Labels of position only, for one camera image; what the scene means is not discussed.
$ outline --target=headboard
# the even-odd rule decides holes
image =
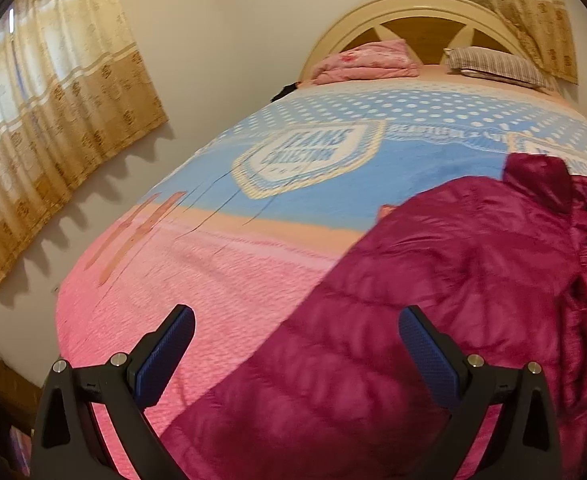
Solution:
[[[468,0],[373,0],[340,18],[318,40],[301,81],[325,57],[370,41],[403,38],[424,64],[445,62],[444,49],[484,46],[529,59],[493,12]]]

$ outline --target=silver bolt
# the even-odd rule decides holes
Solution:
[[[527,368],[529,368],[529,371],[535,375],[538,375],[540,372],[542,372],[542,367],[535,361],[531,361],[527,365]]]
[[[66,369],[67,369],[67,362],[64,359],[60,359],[59,361],[55,361],[53,364],[53,371],[57,374],[62,373]]]
[[[125,364],[127,362],[127,358],[128,358],[127,354],[124,354],[122,352],[118,352],[117,354],[113,354],[111,356],[111,359],[109,359],[109,362],[113,366],[122,366],[123,364]]]
[[[469,357],[467,357],[467,363],[469,363],[474,368],[480,368],[481,366],[485,365],[485,360],[478,354],[471,354]]]

